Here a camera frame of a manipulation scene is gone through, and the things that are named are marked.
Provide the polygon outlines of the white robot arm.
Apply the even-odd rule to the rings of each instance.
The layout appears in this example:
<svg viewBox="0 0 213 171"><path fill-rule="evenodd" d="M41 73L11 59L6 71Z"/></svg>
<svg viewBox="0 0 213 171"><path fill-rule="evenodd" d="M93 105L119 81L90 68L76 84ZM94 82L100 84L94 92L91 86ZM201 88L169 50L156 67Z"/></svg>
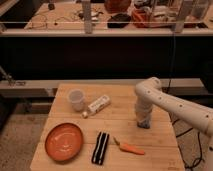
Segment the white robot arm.
<svg viewBox="0 0 213 171"><path fill-rule="evenodd" d="M157 77L146 79L135 86L137 100L135 113L137 125L150 127L151 113L156 105L176 115L193 128L210 138L203 171L213 171L213 109L190 102L162 91L161 81Z"/></svg>

